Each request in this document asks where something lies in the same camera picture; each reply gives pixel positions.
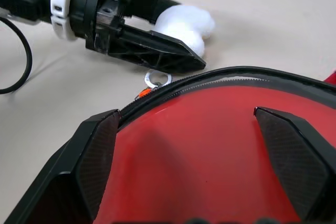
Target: metal ring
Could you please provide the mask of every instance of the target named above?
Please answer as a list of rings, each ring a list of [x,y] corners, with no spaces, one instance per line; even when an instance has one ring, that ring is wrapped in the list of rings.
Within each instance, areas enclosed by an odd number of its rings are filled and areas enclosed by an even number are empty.
[[[145,76],[145,83],[148,87],[150,87],[151,89],[155,89],[158,87],[158,85],[155,85],[151,82],[151,75],[154,74],[154,73],[162,73],[162,74],[165,74],[168,78],[168,81],[162,85],[162,86],[166,86],[170,83],[172,83],[172,80],[173,80],[173,77],[171,74],[169,73],[164,73],[164,72],[160,72],[160,71],[157,71],[157,70],[149,70]]]

